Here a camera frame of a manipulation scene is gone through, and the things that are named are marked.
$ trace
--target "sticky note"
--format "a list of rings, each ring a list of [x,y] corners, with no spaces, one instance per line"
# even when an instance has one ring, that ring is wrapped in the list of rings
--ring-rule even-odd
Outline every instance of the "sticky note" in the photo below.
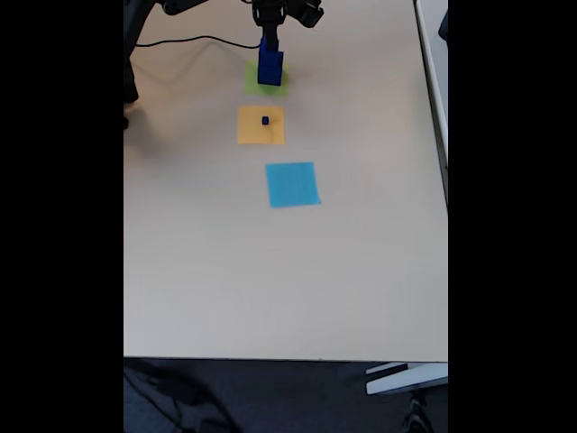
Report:
[[[287,95],[287,71],[283,68],[280,86],[259,84],[257,60],[247,60],[244,63],[244,93],[247,95],[267,95],[270,97],[285,97]]]
[[[266,172],[270,207],[320,204],[312,162],[267,164]]]
[[[269,124],[262,124],[267,116]],[[239,144],[284,144],[285,112],[282,106],[239,106]]]

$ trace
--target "yellow square paper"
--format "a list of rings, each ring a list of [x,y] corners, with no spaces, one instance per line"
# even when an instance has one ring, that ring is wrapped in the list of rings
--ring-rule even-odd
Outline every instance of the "yellow square paper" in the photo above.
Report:
[[[269,124],[262,124],[262,117],[269,117]],[[282,106],[239,106],[239,144],[284,144],[285,116]]]

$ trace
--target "green square paper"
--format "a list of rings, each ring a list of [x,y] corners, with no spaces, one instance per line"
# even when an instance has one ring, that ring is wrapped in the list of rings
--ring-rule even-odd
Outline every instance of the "green square paper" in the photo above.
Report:
[[[287,95],[287,71],[282,70],[280,86],[259,84],[257,81],[258,64],[256,60],[247,60],[244,65],[244,93],[249,95],[267,95],[285,97]]]

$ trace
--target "beige table surface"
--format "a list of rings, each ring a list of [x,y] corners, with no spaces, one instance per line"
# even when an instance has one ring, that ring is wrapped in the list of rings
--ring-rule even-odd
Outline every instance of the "beige table surface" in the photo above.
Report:
[[[256,50],[137,48],[124,132],[124,355],[447,361],[448,217],[410,0],[332,0],[279,28],[286,97],[243,93]],[[140,43],[261,31],[239,0]],[[286,144],[236,142],[240,105],[283,105]],[[265,164],[313,161],[322,204],[273,209]]]

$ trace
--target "blue square paper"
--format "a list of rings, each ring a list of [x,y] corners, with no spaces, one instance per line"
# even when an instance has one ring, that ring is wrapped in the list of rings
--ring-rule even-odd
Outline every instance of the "blue square paper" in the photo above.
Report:
[[[320,204],[312,162],[267,164],[266,170],[270,207]]]

